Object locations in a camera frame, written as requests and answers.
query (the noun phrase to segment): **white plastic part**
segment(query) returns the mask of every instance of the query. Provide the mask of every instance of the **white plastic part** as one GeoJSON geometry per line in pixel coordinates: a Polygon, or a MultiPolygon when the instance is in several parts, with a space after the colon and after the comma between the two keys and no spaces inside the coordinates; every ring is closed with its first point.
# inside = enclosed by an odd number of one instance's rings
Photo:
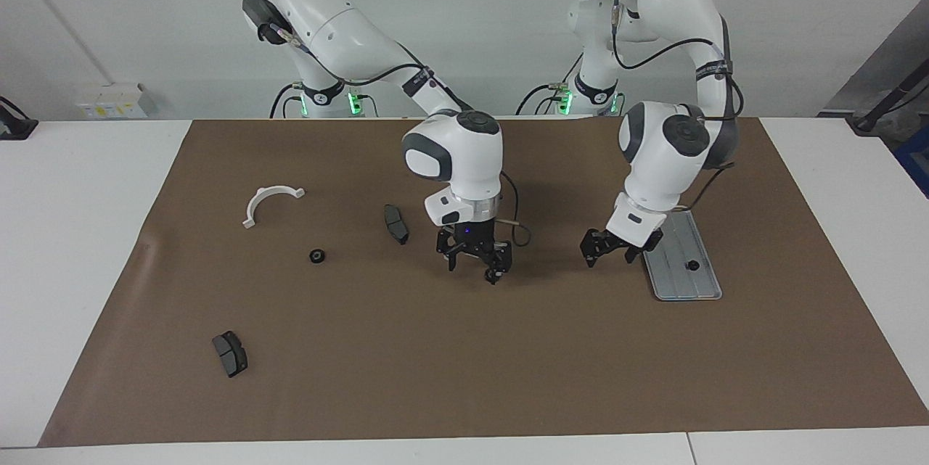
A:
{"type": "MultiPolygon", "coordinates": [[[[351,0],[269,0],[293,27],[293,35],[319,58],[332,74],[347,79],[373,78],[397,65],[414,59],[401,45],[385,35],[368,20],[351,0]]],[[[313,89],[329,88],[335,79],[315,59],[291,52],[301,78],[313,89]]],[[[418,68],[404,68],[382,80],[398,87],[420,74],[418,68]]],[[[433,76],[411,95],[429,115],[439,110],[461,111],[457,102],[445,92],[438,78],[433,76]]],[[[308,105],[309,117],[355,117],[345,115],[348,105],[308,105]]]]}
{"type": "Polygon", "coordinates": [[[242,222],[242,225],[245,226],[245,229],[250,229],[255,226],[255,209],[258,207],[258,204],[261,204],[262,200],[265,200],[273,194],[289,194],[293,198],[300,198],[306,194],[306,192],[302,187],[299,189],[293,189],[292,187],[286,185],[259,187],[258,191],[255,192],[255,196],[249,200],[248,207],[245,208],[245,221],[242,222]]]}
{"type": "MultiPolygon", "coordinates": [[[[568,26],[584,45],[584,59],[578,74],[581,81],[595,89],[608,89],[617,83],[620,66],[613,59],[613,34],[610,20],[613,0],[575,0],[568,9],[568,26]]],[[[574,78],[568,79],[573,92],[571,111],[598,114],[610,107],[611,97],[602,94],[602,100],[591,101],[581,93],[574,78]]]]}
{"type": "Polygon", "coordinates": [[[420,177],[435,178],[441,173],[441,165],[438,164],[438,160],[421,151],[409,150],[406,153],[406,162],[409,170],[420,177]]]}
{"type": "Polygon", "coordinates": [[[613,216],[607,222],[607,230],[636,247],[643,247],[651,233],[661,227],[665,218],[667,214],[643,210],[625,193],[620,193],[616,197],[613,216]]]}
{"type": "MultiPolygon", "coordinates": [[[[723,53],[723,19],[713,0],[638,0],[642,21],[651,31],[670,42],[687,38],[705,38],[716,43],[692,43],[681,46],[692,59],[694,68],[719,61],[723,53]]],[[[697,82],[697,103],[707,117],[722,117],[726,110],[726,78],[709,75],[697,82]]]]}
{"type": "Polygon", "coordinates": [[[653,42],[658,35],[651,31],[641,17],[633,17],[630,12],[639,12],[638,0],[620,0],[623,12],[618,20],[616,30],[617,41],[621,42],[653,42]]]}
{"type": "Polygon", "coordinates": [[[466,223],[474,219],[474,208],[463,202],[451,193],[451,187],[446,187],[437,194],[432,194],[425,200],[425,212],[435,225],[445,225],[443,217],[458,213],[458,217],[448,223],[466,223]]]}
{"type": "MultiPolygon", "coordinates": [[[[409,133],[418,133],[441,145],[451,157],[451,191],[464,200],[481,201],[500,194],[500,171],[504,167],[504,135],[465,130],[455,117],[433,115],[409,133]]],[[[407,167],[420,173],[418,162],[407,167]]]]}
{"type": "MultiPolygon", "coordinates": [[[[681,194],[700,174],[710,152],[707,147],[696,157],[679,154],[663,133],[664,121],[671,115],[687,115],[687,108],[665,102],[644,102],[642,143],[624,184],[625,194],[637,206],[657,213],[666,213],[677,205],[681,194]]],[[[626,119],[623,128],[628,127],[626,119]]],[[[719,123],[707,123],[706,128],[712,144],[719,134],[719,123]]]]}

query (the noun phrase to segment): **table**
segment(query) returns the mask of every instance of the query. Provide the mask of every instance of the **table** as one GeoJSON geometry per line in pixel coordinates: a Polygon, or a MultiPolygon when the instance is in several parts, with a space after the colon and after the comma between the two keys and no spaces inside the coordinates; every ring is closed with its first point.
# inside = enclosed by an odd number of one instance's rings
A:
{"type": "MultiPolygon", "coordinates": [[[[929,201],[877,139],[832,119],[764,128],[923,402],[929,201]]],[[[0,464],[23,462],[917,463],[929,428],[669,435],[127,445],[29,449],[38,441],[189,121],[43,123],[0,144],[0,464]]]]}

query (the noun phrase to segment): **electrical outlet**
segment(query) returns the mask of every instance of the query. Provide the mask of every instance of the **electrical outlet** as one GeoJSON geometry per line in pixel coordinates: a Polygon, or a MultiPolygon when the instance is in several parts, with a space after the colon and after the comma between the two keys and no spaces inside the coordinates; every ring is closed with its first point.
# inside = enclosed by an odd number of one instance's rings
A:
{"type": "Polygon", "coordinates": [[[76,104],[85,118],[149,118],[156,112],[152,98],[140,84],[83,86],[76,104]]]}

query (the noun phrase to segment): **brown paper sheet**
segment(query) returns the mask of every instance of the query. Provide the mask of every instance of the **brown paper sheet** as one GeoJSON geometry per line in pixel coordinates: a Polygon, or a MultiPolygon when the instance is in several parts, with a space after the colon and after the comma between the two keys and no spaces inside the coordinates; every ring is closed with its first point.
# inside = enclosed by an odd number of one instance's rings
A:
{"type": "Polygon", "coordinates": [[[616,119],[504,121],[535,239],[496,287],[477,260],[448,273],[422,209],[441,185],[399,152],[412,125],[195,122],[40,445],[929,424],[757,121],[695,210],[714,303],[658,302],[621,253],[585,266],[628,172],[616,119]],[[275,184],[306,196],[245,230],[275,184]],[[227,329],[234,379],[210,342],[227,329]]]}

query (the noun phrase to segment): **green led light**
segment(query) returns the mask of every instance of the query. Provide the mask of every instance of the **green led light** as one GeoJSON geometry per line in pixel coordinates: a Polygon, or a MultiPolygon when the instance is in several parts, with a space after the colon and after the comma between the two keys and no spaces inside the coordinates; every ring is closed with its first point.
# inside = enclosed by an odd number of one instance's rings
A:
{"type": "Polygon", "coordinates": [[[348,107],[351,108],[352,115],[358,115],[361,112],[361,102],[358,101],[358,95],[348,92],[348,107]]]}
{"type": "Polygon", "coordinates": [[[567,94],[561,97],[561,103],[558,105],[558,112],[560,112],[561,115],[569,115],[571,113],[571,101],[573,100],[574,94],[568,91],[567,94]]]}

